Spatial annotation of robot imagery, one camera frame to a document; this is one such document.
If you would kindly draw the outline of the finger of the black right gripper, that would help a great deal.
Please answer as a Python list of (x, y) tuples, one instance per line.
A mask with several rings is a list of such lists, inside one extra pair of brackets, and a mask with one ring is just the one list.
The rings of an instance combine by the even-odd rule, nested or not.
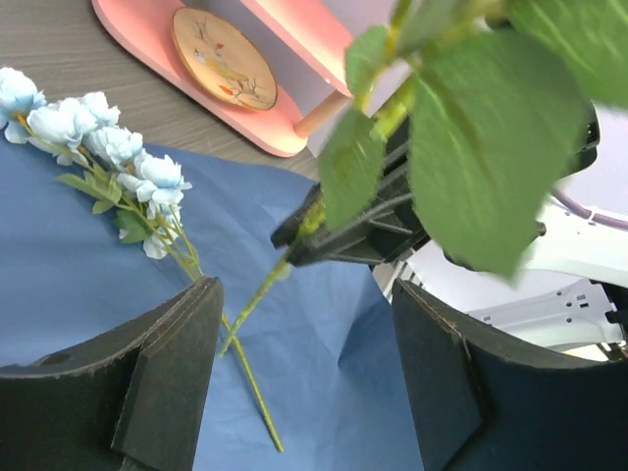
[(297, 238), (297, 229), (321, 187), (315, 184), (303, 203), (274, 230), (275, 248), (288, 249), (288, 262), (295, 267), (333, 260), (376, 265), (405, 260), (431, 238), (414, 212), (407, 181), (409, 122), (404, 121), (386, 146), (386, 167), (373, 201), (356, 217), (335, 229), (323, 225), (313, 235)]

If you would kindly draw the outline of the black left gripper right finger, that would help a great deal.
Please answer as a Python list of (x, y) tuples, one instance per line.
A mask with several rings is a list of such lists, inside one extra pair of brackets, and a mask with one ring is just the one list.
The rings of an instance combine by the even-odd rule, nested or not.
[(627, 365), (511, 336), (398, 281), (392, 315), (427, 470), (623, 470)]

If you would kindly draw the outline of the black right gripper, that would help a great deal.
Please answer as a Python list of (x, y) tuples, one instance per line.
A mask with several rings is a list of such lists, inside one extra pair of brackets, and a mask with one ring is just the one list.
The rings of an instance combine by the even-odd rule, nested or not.
[(589, 106), (589, 120), (586, 125), (585, 134), (582, 144), (569, 164), (564, 174), (565, 177), (571, 176), (582, 170), (591, 167), (598, 157), (599, 145), (599, 120), (594, 105)]

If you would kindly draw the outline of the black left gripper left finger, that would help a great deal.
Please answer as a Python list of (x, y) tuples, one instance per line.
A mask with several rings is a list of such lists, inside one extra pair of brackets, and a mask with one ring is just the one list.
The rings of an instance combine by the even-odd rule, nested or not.
[(106, 333), (1, 370), (5, 470), (189, 470), (225, 290), (204, 277)]

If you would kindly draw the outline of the peach rose stem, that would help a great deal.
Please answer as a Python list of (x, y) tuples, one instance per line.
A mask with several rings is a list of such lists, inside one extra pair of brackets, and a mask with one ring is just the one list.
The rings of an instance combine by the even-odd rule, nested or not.
[(627, 105), (623, 1), (401, 1), (347, 48), (353, 101), (319, 158), (300, 232), (356, 217), (408, 121), (407, 181), (429, 237), (511, 278), (576, 156), (591, 103)]

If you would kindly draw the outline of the blue wrapping paper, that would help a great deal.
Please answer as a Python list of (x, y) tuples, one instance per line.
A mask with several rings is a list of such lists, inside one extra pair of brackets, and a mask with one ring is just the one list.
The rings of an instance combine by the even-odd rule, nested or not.
[(108, 215), (28, 145), (1, 146), (1, 466), (5, 470), (418, 470), (392, 308), (366, 267), (322, 263), (243, 329), (285, 444), (233, 355), (214, 354), (275, 258), (269, 232), (310, 186), (175, 149), (205, 277), (119, 241)]

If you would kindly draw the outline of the pale blue hydrangea flowers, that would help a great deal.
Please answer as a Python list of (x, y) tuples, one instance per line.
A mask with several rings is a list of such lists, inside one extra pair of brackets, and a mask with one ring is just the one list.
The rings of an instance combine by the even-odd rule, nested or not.
[(120, 242), (141, 244), (153, 260), (172, 257), (193, 281), (200, 257), (181, 220), (181, 202), (192, 185), (181, 164), (155, 156), (141, 133), (120, 125), (121, 111), (104, 92), (49, 102), (26, 74), (1, 70), (1, 131), (13, 144), (31, 144), (60, 166), (78, 165), (61, 183), (93, 198), (95, 215), (114, 211)]

